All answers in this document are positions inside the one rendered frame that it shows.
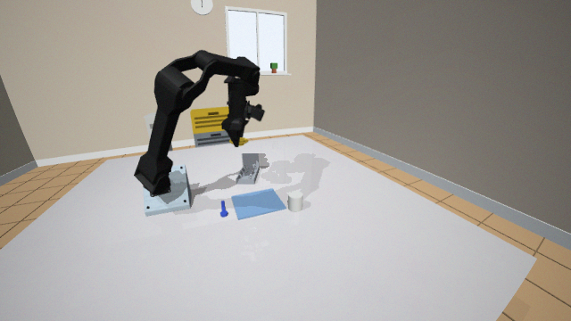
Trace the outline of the white cylinder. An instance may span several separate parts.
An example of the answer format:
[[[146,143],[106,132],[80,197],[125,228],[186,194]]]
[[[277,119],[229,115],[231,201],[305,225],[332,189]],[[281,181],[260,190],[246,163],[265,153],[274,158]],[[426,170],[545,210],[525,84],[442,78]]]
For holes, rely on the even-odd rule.
[[[292,212],[302,210],[303,194],[299,191],[292,191],[288,194],[288,209]]]

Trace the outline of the yellow round plate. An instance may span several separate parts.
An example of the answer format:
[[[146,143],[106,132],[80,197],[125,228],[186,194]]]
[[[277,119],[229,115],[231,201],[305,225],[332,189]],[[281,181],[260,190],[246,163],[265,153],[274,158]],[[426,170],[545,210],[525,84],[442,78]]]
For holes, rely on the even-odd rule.
[[[229,142],[230,142],[231,144],[233,143],[231,139],[229,139]],[[244,144],[247,143],[247,142],[248,142],[248,139],[247,139],[247,138],[245,138],[245,137],[240,137],[239,146],[244,145]]]

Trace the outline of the light blue flat mat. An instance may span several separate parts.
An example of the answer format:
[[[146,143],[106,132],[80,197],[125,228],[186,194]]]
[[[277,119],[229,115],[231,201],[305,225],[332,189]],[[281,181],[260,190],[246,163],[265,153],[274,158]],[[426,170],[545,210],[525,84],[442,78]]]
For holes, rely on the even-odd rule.
[[[286,206],[281,202],[273,188],[233,195],[231,199],[238,220],[286,209]]]

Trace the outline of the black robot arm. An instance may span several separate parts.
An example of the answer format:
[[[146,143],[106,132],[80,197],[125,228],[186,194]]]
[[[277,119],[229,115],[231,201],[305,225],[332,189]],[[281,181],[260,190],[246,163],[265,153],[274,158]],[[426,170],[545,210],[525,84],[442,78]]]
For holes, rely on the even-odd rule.
[[[203,71],[196,83],[181,73],[196,68]],[[178,117],[205,91],[211,76],[228,75],[224,81],[228,83],[228,98],[245,98],[259,93],[259,70],[246,57],[233,59],[200,50],[174,60],[156,74],[153,91],[158,109],[148,152],[140,157],[134,174],[151,197],[171,192],[169,173],[173,161],[167,155]]]

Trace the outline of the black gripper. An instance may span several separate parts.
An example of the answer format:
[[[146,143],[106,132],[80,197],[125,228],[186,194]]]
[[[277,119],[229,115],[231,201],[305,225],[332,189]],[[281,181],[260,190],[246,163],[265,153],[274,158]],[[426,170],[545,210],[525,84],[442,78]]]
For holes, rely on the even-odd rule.
[[[227,131],[235,147],[239,147],[240,137],[244,137],[245,126],[250,122],[251,117],[244,118],[244,107],[247,104],[246,98],[228,98],[229,114],[221,122],[222,129]]]

